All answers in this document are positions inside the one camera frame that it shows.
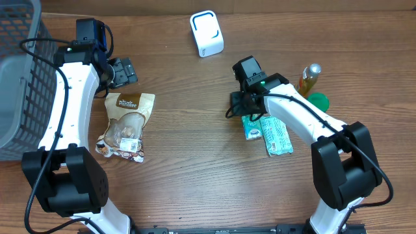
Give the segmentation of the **white barcode scanner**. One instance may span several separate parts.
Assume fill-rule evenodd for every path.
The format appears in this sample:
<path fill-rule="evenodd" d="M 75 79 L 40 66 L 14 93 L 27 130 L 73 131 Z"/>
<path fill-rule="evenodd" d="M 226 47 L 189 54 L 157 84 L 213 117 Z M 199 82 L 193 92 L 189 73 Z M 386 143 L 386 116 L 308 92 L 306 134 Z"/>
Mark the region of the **white barcode scanner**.
<path fill-rule="evenodd" d="M 222 31 L 212 10 L 197 12 L 191 15 L 189 21 L 200 57 L 215 55 L 224 50 Z"/>

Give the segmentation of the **grey plastic mesh basket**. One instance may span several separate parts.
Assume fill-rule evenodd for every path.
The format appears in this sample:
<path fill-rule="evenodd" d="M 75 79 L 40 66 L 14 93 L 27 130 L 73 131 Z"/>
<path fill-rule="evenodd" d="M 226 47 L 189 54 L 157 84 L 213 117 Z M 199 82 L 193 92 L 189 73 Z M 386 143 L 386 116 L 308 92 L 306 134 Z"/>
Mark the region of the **grey plastic mesh basket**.
<path fill-rule="evenodd" d="M 42 139 L 57 88 L 57 44 L 39 0 L 1 0 L 1 160 L 19 161 Z"/>

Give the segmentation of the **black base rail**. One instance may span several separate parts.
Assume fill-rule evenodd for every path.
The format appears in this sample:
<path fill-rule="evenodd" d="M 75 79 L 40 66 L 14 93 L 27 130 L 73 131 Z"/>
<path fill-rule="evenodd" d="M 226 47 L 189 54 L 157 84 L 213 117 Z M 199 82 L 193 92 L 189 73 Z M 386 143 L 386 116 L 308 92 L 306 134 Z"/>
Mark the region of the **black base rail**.
<path fill-rule="evenodd" d="M 276 227 L 219 227 L 194 229 L 168 229 L 151 227 L 135 229 L 136 234 L 303 234 L 314 233 L 311 227 L 304 224 L 278 224 Z"/>

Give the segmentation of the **teal white box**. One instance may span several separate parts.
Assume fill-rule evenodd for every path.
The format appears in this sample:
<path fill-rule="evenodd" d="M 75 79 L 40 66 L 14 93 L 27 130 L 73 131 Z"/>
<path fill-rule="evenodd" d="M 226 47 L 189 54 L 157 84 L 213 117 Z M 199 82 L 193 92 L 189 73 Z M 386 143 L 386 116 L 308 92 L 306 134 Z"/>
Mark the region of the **teal white box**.
<path fill-rule="evenodd" d="M 293 153 L 293 146 L 285 123 L 273 116 L 264 116 L 260 118 L 260 124 L 266 150 L 270 157 Z"/>

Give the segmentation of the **white packet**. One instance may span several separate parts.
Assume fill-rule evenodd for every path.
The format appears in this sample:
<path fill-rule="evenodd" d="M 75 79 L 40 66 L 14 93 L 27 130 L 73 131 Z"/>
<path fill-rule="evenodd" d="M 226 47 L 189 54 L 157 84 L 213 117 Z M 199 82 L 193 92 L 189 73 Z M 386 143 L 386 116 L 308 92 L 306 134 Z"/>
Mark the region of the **white packet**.
<path fill-rule="evenodd" d="M 150 119 L 154 94 L 110 93 L 105 99 L 108 128 L 96 142 L 96 152 L 142 163 L 143 128 Z"/>

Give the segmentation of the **yellow oil bottle silver cap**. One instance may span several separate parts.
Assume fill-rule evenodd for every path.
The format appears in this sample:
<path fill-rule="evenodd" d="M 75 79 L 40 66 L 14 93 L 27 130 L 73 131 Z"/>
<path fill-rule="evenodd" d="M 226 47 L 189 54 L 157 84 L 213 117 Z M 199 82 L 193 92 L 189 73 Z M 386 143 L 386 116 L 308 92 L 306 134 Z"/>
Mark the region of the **yellow oil bottle silver cap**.
<path fill-rule="evenodd" d="M 316 84 L 321 71 L 322 68 L 317 63 L 305 67 L 301 78 L 299 78 L 297 84 L 295 85 L 296 91 L 305 98 L 312 87 Z"/>

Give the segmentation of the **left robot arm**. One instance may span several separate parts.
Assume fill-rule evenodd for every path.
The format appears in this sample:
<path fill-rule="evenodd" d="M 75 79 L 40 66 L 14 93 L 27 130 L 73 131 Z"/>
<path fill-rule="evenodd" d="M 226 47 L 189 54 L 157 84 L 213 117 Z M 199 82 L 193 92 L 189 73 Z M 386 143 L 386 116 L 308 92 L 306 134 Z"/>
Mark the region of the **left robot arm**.
<path fill-rule="evenodd" d="M 49 62 L 57 80 L 49 123 L 38 149 L 23 154 L 21 167 L 32 188 L 29 203 L 65 218 L 66 225 L 136 233 L 133 219 L 111 202 L 107 175 L 88 147 L 95 95 L 138 80 L 131 61 L 112 58 L 113 49 L 109 26 L 94 18 L 78 19 L 75 40 L 59 42 Z"/>

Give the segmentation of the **teal tissue packet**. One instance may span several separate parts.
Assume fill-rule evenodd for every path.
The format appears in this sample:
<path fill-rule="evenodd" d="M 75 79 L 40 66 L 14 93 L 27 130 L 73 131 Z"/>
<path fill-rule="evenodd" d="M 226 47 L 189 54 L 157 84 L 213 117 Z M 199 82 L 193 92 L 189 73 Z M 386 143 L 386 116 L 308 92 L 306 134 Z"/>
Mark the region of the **teal tissue packet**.
<path fill-rule="evenodd" d="M 259 121 L 261 115 L 245 115 L 241 117 L 244 136 L 246 140 L 255 140 L 263 136 L 261 123 Z"/>

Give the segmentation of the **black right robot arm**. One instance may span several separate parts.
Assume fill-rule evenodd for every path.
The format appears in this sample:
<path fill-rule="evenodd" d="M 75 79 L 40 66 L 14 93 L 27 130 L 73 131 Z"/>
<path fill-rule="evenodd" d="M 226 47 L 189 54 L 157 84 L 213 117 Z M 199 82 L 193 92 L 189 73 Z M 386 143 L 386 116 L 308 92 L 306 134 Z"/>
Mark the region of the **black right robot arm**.
<path fill-rule="evenodd" d="M 227 117 L 269 114 L 311 148 L 313 182 L 320 201 L 305 224 L 279 224 L 277 233 L 365 233 L 347 224 L 354 209 L 382 183 L 369 130 L 332 118 L 302 97 L 282 75 L 267 75 L 253 56 L 232 67 L 240 90 L 231 93 Z"/>

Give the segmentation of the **green lid jar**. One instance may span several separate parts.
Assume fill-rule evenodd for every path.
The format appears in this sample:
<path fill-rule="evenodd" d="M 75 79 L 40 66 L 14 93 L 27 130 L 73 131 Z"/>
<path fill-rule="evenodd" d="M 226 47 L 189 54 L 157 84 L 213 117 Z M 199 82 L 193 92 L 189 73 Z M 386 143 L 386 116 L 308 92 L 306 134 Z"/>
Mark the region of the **green lid jar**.
<path fill-rule="evenodd" d="M 330 107 L 330 101 L 323 93 L 313 93 L 307 97 L 307 100 L 320 109 L 322 112 L 326 112 Z"/>

